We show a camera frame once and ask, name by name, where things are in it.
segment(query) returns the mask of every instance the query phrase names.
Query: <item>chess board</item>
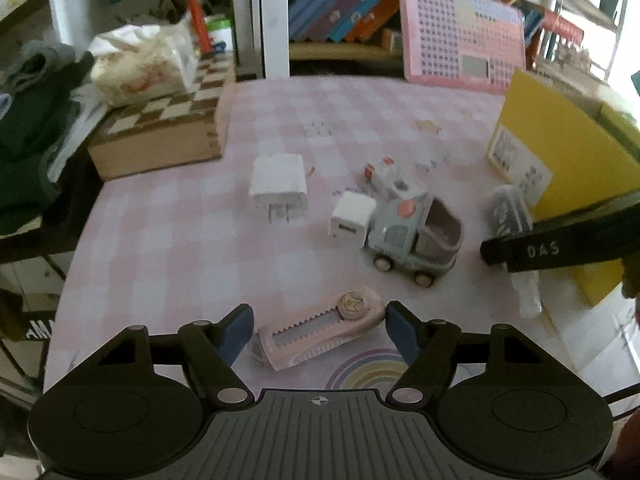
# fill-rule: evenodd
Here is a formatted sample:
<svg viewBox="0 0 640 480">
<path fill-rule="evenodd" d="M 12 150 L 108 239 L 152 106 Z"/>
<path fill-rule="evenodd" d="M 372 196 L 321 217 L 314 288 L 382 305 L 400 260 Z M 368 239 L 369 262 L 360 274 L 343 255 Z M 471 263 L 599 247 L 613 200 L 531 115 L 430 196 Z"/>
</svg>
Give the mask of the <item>chess board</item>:
<svg viewBox="0 0 640 480">
<path fill-rule="evenodd" d="M 231 55 L 202 60 L 187 94 L 114 110 L 89 153 L 104 180 L 220 158 L 226 145 L 235 70 Z"/>
<path fill-rule="evenodd" d="M 400 0 L 404 76 L 431 86 L 507 91 L 524 70 L 522 16 L 494 0 Z"/>
</svg>

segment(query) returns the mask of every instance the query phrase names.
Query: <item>small toy car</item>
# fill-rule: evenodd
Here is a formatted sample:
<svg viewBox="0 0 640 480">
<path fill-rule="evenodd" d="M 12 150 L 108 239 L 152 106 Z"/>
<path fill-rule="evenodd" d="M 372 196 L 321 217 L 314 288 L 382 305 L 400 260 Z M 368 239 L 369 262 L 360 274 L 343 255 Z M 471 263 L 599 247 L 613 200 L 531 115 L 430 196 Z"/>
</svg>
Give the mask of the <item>small toy car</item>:
<svg viewBox="0 0 640 480">
<path fill-rule="evenodd" d="M 385 200 L 419 199 L 427 195 L 427 189 L 423 184 L 413 182 L 403 174 L 401 165 L 388 156 L 382 162 L 367 164 L 364 168 L 365 179 L 371 182 Z"/>
<path fill-rule="evenodd" d="M 433 196 L 392 200 L 374 218 L 367 245 L 381 272 L 394 264 L 414 272 L 417 285 L 429 287 L 456 263 L 463 240 L 462 222 Z"/>
</svg>

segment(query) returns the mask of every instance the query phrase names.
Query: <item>sticker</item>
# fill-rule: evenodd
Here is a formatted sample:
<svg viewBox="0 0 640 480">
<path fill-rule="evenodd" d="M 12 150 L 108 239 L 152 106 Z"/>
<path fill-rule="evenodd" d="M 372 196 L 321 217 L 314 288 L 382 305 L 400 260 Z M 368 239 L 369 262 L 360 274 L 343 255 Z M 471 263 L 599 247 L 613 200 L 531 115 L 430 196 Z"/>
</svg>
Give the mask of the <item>sticker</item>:
<svg viewBox="0 0 640 480">
<path fill-rule="evenodd" d="M 437 124 L 432 123 L 431 121 L 415 121 L 416 126 L 420 131 L 431 132 L 434 135 L 439 135 L 442 127 Z"/>
<path fill-rule="evenodd" d="M 501 124 L 489 146 L 489 160 L 535 207 L 554 174 L 531 150 Z"/>
<path fill-rule="evenodd" d="M 309 124 L 304 124 L 302 129 L 307 137 L 328 137 L 333 133 L 331 127 L 322 121 L 311 121 Z"/>
</svg>

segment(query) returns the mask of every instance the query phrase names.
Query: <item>table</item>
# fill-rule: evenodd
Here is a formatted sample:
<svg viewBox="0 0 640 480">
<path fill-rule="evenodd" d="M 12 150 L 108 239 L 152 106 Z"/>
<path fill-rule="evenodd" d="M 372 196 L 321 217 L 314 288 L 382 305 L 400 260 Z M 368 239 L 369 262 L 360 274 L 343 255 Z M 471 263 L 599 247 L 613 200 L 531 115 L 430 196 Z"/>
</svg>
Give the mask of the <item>table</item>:
<svg viewBox="0 0 640 480">
<path fill-rule="evenodd" d="M 222 160 L 105 184 L 60 300 L 45 388 L 128 325 L 171 333 L 249 303 L 259 327 L 283 310 L 359 283 L 422 319 L 444 318 L 468 332 L 511 323 L 570 365 L 548 318 L 521 319 L 507 273 L 479 256 L 480 242 L 491 234 L 487 196 L 500 184 L 483 155 L 503 99 L 370 77 L 239 84 Z M 440 133 L 421 131 L 418 120 Z M 307 179 L 308 211 L 289 224 L 269 224 L 248 207 L 254 158 L 279 152 L 299 153 L 315 168 Z M 371 192 L 364 165 L 387 155 L 422 178 L 465 227 L 458 262 L 429 290 L 398 272 L 381 274 L 372 254 L 328 235 L 340 194 Z M 404 366 L 392 348 L 381 325 L 278 373 L 254 362 L 247 349 L 234 369 L 256 394 L 264 387 L 383 388 Z M 181 378 L 179 369 L 159 368 Z"/>
</svg>

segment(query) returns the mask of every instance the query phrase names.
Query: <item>pink periodic table poster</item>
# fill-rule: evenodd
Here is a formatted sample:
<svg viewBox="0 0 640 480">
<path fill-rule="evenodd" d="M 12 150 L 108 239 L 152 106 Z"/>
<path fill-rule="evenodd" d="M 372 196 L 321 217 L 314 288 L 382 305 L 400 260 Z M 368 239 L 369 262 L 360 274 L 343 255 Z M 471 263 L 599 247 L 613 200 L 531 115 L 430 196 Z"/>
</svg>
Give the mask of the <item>pink periodic table poster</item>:
<svg viewBox="0 0 640 480">
<path fill-rule="evenodd" d="M 524 70 L 522 15 L 494 0 L 400 0 L 411 83 L 504 94 Z"/>
</svg>

